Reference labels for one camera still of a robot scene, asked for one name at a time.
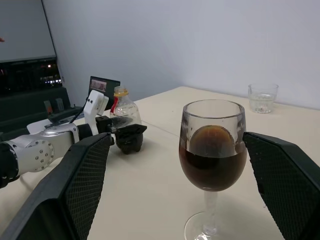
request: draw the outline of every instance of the dark liquid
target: dark liquid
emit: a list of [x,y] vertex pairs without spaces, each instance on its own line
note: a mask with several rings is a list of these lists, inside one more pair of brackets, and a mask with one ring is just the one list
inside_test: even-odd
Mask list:
[[205,191],[217,192],[231,187],[241,176],[247,160],[247,150],[241,144],[235,146],[232,136],[223,127],[200,128],[190,140],[192,152],[179,146],[184,174]]

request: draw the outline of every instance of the table surface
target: table surface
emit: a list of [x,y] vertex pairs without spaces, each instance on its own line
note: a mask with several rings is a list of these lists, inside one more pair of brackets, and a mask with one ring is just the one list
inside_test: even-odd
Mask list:
[[[246,98],[179,87],[136,102],[148,129],[138,153],[124,155],[110,148],[101,199],[88,240],[184,239],[186,220],[204,210],[203,191],[185,177],[179,162],[181,114],[187,103],[225,99],[244,106],[247,131],[278,137],[299,145],[318,165],[320,111],[276,104],[269,114],[250,111]],[[76,124],[84,123],[80,119]],[[0,189],[0,234],[38,182],[54,166],[26,173]],[[283,240],[262,201],[249,159],[240,179],[219,193],[217,218],[230,240]]]

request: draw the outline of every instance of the red label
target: red label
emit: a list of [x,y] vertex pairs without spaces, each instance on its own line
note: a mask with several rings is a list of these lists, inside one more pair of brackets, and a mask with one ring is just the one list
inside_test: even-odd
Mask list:
[[115,112],[115,107],[116,107],[117,103],[118,103],[118,97],[115,96],[114,97],[114,103],[113,103],[113,105],[112,105],[112,107],[110,109],[110,113],[114,113]]

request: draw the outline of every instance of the glass stem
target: glass stem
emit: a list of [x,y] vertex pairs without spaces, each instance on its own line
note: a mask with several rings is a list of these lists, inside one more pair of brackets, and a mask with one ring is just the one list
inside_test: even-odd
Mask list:
[[216,191],[204,191],[205,202],[205,222],[203,224],[203,233],[207,236],[213,236],[217,233],[216,228],[216,205],[218,193]]

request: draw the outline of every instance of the black object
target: black object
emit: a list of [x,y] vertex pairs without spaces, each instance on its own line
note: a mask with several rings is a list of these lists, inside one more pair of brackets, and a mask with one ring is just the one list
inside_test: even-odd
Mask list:
[[110,133],[101,133],[72,145],[0,239],[86,240],[100,201],[111,142]]
[[119,87],[119,86],[120,86],[119,81],[101,78],[97,76],[91,76],[88,95],[90,95],[91,90],[96,90],[100,93],[103,93],[106,97],[109,98],[109,101],[105,107],[105,110],[109,110],[111,109],[112,105],[115,102],[115,98],[114,98],[115,87]]
[[5,143],[0,143],[0,166],[0,189],[2,189],[16,180],[19,172],[16,157],[10,151],[10,146]]
[[97,116],[95,118],[96,128],[99,133],[112,132],[112,119],[107,116]]
[[117,129],[115,133],[115,142],[118,148],[124,154],[130,152],[139,152],[144,140],[143,132],[147,129],[147,126],[132,124],[126,127]]
[[79,132],[79,140],[80,141],[82,139],[91,137],[93,135],[92,131],[91,131],[91,127],[90,127],[90,125],[88,123],[78,125],[77,128],[78,128],[78,132]]
[[320,168],[297,145],[245,132],[258,191],[286,240],[320,239]]

